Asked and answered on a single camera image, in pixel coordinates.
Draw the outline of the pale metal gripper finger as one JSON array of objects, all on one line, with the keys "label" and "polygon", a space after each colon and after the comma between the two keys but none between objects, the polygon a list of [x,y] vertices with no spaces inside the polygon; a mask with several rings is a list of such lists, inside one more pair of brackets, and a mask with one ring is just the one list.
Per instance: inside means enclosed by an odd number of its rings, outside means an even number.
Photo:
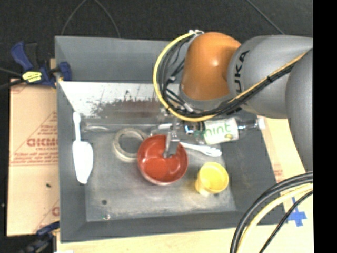
[{"label": "pale metal gripper finger", "polygon": [[163,157],[167,158],[169,156],[169,151],[170,151],[170,143],[171,143],[171,133],[169,132],[166,135],[165,138],[165,147],[164,147],[164,152],[163,152]]},{"label": "pale metal gripper finger", "polygon": [[169,156],[172,156],[172,155],[175,155],[176,154],[176,151],[177,151],[177,147],[179,145],[179,138],[177,136],[177,133],[176,132],[171,132],[170,135],[169,135],[169,141],[168,141],[168,155]]}]

